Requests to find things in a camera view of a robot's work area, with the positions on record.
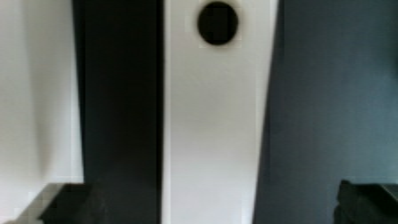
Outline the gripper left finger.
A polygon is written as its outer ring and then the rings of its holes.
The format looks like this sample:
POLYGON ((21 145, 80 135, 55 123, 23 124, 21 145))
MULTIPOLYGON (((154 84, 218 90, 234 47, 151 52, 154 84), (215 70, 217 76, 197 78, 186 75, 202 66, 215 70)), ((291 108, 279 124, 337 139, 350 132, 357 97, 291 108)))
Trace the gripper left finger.
POLYGON ((101 188, 87 183, 50 183, 14 224, 110 224, 101 188))

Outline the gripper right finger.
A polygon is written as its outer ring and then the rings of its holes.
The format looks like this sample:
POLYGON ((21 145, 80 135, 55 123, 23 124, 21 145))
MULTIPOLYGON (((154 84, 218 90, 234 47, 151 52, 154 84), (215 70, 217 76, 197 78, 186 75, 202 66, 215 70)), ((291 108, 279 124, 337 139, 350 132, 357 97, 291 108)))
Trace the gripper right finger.
POLYGON ((341 181, 334 224, 398 224, 398 184, 341 181))

